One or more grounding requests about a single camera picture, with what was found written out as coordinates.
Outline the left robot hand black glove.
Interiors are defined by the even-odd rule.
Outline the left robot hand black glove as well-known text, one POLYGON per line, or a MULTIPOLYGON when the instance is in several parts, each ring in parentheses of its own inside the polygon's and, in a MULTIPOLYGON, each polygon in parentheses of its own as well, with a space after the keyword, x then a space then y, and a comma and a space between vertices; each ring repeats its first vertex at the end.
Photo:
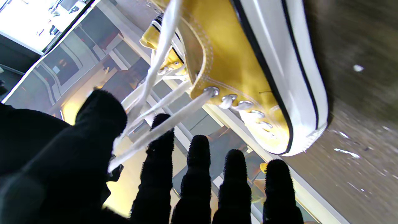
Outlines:
POLYGON ((191 140, 181 196, 171 209, 174 130, 148 146, 131 215, 103 207, 113 143, 127 124, 114 95, 94 89, 67 127, 20 170, 1 176, 2 224, 250 224, 251 188, 242 151, 225 159, 211 214, 210 145, 191 140))

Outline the right robot hand black glove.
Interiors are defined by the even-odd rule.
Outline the right robot hand black glove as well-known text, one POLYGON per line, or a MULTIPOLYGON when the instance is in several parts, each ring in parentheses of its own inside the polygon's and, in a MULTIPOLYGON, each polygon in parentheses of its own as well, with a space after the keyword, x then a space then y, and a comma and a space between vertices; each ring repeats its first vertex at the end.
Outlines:
POLYGON ((20 170, 61 131, 67 122, 26 108, 0 105, 0 174, 20 170))

